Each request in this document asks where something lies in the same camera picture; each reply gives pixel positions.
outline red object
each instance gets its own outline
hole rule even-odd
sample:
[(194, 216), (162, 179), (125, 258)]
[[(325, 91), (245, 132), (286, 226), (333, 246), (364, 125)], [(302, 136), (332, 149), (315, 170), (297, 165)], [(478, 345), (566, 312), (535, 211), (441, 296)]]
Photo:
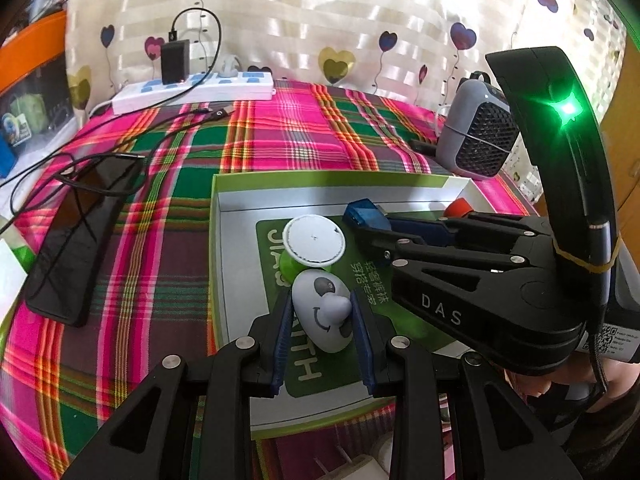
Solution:
[(448, 218), (462, 218), (467, 213), (471, 213), (474, 209), (464, 198), (457, 198), (451, 202), (444, 210), (444, 216)]

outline human hand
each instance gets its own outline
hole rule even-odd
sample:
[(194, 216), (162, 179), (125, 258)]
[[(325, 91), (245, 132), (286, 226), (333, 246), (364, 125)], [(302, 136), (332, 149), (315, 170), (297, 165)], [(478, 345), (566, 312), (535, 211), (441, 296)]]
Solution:
[[(640, 364), (621, 363), (613, 359), (602, 359), (602, 367), (609, 381), (607, 393), (587, 411), (597, 412), (612, 402), (624, 397), (640, 376)], [(589, 355), (581, 352), (572, 353), (567, 361), (558, 370), (540, 377), (529, 377), (520, 374), (510, 374), (512, 385), (521, 393), (539, 397), (545, 394), (551, 387), (551, 383), (595, 384)]]

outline black charger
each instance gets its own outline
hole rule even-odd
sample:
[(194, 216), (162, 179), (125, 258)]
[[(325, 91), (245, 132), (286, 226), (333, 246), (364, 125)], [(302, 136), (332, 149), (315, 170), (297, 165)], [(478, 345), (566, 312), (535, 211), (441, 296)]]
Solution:
[(162, 84), (176, 84), (189, 78), (189, 40), (178, 40), (174, 30), (169, 33), (169, 42), (160, 47)]

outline power strip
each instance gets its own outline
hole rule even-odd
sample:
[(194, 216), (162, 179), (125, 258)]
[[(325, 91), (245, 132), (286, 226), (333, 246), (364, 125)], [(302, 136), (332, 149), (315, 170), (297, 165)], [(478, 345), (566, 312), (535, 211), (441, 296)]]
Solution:
[[(187, 81), (170, 85), (163, 85), (160, 79), (127, 85), (112, 99), (113, 113), (120, 115), (153, 106), (184, 92), (203, 77), (203, 73), (193, 74)], [(237, 77), (220, 77), (212, 73), (196, 88), (168, 104), (268, 101), (274, 94), (273, 77), (268, 72), (240, 72)]]

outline white round lid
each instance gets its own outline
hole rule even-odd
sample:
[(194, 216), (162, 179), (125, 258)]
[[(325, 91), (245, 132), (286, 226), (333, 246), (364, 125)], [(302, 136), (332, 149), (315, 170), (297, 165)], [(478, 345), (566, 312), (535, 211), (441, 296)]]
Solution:
[(307, 267), (327, 267), (337, 262), (346, 248), (344, 234), (328, 218), (302, 215), (291, 219), (282, 232), (287, 253)]

